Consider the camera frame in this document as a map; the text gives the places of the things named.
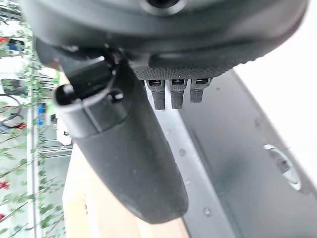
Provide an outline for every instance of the black plastic bracket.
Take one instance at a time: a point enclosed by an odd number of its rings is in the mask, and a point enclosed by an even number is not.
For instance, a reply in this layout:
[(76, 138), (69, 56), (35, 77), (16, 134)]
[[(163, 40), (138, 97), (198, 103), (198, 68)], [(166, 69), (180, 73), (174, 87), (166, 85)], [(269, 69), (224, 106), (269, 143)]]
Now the black plastic bracket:
[[(53, 102), (75, 143), (101, 180), (135, 216), (164, 223), (183, 216), (188, 197), (142, 82), (124, 59), (97, 50), (60, 49), (36, 42), (41, 62), (60, 67), (71, 85)], [(165, 81), (148, 82), (165, 107)]]

